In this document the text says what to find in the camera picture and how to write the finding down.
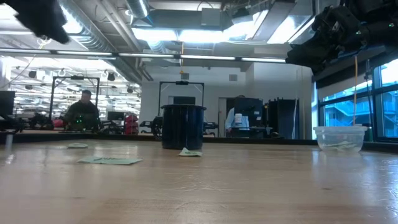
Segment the wooden table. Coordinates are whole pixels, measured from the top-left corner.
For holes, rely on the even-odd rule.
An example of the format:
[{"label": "wooden table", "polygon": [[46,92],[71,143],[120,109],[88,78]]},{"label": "wooden table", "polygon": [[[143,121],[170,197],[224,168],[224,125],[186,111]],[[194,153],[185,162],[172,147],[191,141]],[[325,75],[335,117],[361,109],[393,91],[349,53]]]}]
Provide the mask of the wooden table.
[{"label": "wooden table", "polygon": [[[159,142],[15,144],[0,152],[0,223],[398,223],[398,156],[315,147]],[[131,166],[84,156],[142,157]]]}]

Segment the green paper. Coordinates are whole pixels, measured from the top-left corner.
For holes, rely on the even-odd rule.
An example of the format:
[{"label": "green paper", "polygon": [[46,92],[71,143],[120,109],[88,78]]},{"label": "green paper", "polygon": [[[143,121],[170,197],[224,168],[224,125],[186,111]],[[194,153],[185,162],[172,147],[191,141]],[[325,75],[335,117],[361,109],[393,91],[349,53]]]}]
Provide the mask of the green paper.
[{"label": "green paper", "polygon": [[179,156],[201,156],[202,152],[191,152],[187,148],[183,148]]},{"label": "green paper", "polygon": [[130,165],[139,162],[141,160],[142,159],[118,159],[112,157],[87,156],[80,159],[78,162],[88,162],[94,164]]}]

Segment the person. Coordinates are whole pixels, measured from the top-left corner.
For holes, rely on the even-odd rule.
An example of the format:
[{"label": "person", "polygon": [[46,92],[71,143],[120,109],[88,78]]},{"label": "person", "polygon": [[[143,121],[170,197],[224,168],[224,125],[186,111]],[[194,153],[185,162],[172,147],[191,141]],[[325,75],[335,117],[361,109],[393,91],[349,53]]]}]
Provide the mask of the person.
[{"label": "person", "polygon": [[83,116],[87,123],[95,122],[100,118],[98,108],[91,102],[89,90],[82,91],[80,100],[69,107],[64,118],[66,122],[72,123],[77,116]]},{"label": "person", "polygon": [[[239,95],[237,98],[244,98],[244,95]],[[235,127],[235,108],[231,108],[228,112],[228,115],[226,117],[225,121],[225,131],[227,135],[231,135],[233,131],[233,127]],[[249,118],[247,116],[242,117],[242,125],[239,125],[240,128],[239,130],[241,131],[246,131],[248,130],[249,127]]]}]

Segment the clear plastic container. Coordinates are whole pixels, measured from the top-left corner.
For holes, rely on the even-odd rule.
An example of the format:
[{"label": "clear plastic container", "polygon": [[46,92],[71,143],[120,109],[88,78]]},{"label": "clear plastic container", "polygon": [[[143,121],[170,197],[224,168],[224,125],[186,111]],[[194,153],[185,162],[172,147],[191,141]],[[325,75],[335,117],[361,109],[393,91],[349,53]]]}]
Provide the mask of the clear plastic container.
[{"label": "clear plastic container", "polygon": [[318,145],[324,151],[359,152],[363,145],[363,137],[368,127],[339,126],[316,127]]}]

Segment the black cylindrical container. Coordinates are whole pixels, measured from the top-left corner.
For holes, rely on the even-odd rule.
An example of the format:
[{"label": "black cylindrical container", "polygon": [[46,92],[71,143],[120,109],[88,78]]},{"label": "black cylindrical container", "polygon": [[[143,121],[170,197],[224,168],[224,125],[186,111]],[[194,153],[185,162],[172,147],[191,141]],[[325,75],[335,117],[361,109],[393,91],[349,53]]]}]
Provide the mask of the black cylindrical container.
[{"label": "black cylindrical container", "polygon": [[164,149],[201,149],[206,108],[197,105],[165,105],[162,146]]}]

